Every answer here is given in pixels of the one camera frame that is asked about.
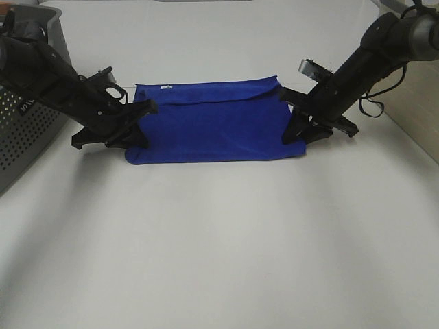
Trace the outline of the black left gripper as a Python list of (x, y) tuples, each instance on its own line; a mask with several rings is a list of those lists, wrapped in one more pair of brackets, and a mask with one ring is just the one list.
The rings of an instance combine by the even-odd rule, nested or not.
[(153, 99), (128, 103), (128, 93), (118, 84), (99, 90), (81, 82), (80, 75), (59, 77), (40, 97), (84, 126), (71, 137), (71, 145), (76, 149), (96, 143), (120, 149), (149, 146), (147, 137), (133, 120), (158, 112)]

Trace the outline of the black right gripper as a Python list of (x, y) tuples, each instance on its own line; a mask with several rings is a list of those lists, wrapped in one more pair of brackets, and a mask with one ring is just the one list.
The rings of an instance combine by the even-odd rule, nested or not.
[(354, 137), (358, 127), (342, 115), (380, 79), (381, 55), (359, 47), (331, 77), (317, 82), (308, 94), (281, 87), (279, 99), (292, 107), (281, 137), (283, 144), (310, 144), (331, 137), (333, 129)]

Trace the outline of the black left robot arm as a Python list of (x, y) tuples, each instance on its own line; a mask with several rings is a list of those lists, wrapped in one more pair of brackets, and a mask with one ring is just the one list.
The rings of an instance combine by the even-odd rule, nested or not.
[(71, 138), (77, 149), (102, 143), (108, 148), (148, 147), (138, 121), (156, 114), (147, 99), (130, 103), (107, 67), (85, 77), (47, 41), (17, 33), (16, 10), (10, 6), (1, 26), (1, 85), (25, 99), (65, 114), (82, 125)]

